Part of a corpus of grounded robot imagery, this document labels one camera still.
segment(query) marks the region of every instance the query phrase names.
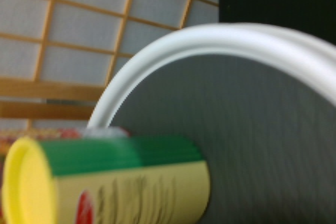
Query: printed label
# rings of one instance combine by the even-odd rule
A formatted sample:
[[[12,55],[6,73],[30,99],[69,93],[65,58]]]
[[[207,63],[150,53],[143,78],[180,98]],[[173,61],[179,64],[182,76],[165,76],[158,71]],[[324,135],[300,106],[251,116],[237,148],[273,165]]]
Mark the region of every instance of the printed label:
[[[83,205],[90,205],[89,211],[95,207],[93,224],[195,223],[210,194],[206,162],[60,177],[56,184],[60,196],[57,224],[74,220],[74,201],[77,203],[83,186],[93,200],[92,206],[89,194],[81,195]]]

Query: wooden frame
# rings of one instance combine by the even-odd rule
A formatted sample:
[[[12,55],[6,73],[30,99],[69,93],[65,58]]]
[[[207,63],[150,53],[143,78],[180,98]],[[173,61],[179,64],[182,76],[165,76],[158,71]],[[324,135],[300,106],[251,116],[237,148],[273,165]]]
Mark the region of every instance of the wooden frame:
[[[0,32],[0,38],[41,44],[41,51],[38,56],[33,78],[17,79],[17,78],[0,76],[0,96],[39,98],[39,99],[98,101],[101,94],[104,92],[104,89],[113,79],[119,57],[131,58],[134,56],[132,54],[120,52],[120,46],[122,46],[128,21],[135,21],[138,23],[147,24],[162,29],[176,31],[186,26],[188,16],[189,16],[194,1],[201,1],[218,7],[218,3],[213,3],[209,0],[188,0],[179,27],[173,27],[155,21],[149,21],[146,19],[132,17],[129,15],[131,8],[132,8],[132,1],[134,0],[126,0],[125,12],[117,13],[102,8],[98,8],[95,6],[86,5],[83,3],[72,2],[69,0],[48,0],[50,5],[48,5],[48,12],[45,17],[45,25],[44,25],[44,32],[42,32],[41,39]],[[50,40],[51,21],[53,21],[54,8],[57,4],[66,4],[71,7],[78,7],[81,9],[86,9],[98,13],[102,13],[105,15],[122,18],[119,36],[116,40],[116,47],[113,50],[99,49],[89,46],[81,46],[81,45],[62,43],[62,42],[56,42]],[[105,76],[105,83],[101,86],[41,81],[44,58],[45,58],[45,51],[48,46],[71,48],[81,51],[108,54],[113,56],[111,62],[110,62],[110,69]],[[92,109],[93,109],[92,107],[81,107],[81,106],[65,106],[65,105],[0,101],[0,118],[23,118],[20,113],[21,111],[26,111],[24,112],[27,115],[26,118],[30,118],[30,119],[38,119],[38,118],[41,119],[89,119]],[[27,122],[29,128],[32,127],[32,123],[33,123],[32,120],[29,120]]]

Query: gray surface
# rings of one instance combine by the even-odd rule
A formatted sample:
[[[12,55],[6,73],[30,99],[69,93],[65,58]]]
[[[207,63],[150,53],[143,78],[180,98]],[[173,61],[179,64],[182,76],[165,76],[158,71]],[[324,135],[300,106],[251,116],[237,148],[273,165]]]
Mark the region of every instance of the gray surface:
[[[212,174],[200,223],[335,223],[335,112],[273,68],[203,56],[155,72],[113,123],[197,142]]]

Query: yellow can lid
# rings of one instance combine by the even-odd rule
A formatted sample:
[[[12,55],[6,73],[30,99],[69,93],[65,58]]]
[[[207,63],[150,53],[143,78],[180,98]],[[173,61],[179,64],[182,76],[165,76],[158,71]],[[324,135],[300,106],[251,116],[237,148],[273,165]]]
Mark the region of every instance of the yellow can lid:
[[[20,139],[5,162],[3,210],[8,223],[56,224],[56,186],[39,143]]]

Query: can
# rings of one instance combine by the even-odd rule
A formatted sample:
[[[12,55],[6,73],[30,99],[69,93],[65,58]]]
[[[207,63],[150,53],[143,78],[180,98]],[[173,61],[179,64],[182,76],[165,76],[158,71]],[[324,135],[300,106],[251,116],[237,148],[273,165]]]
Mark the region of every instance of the can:
[[[207,164],[182,137],[38,142],[5,163],[5,217],[14,224],[188,224],[209,202]]]

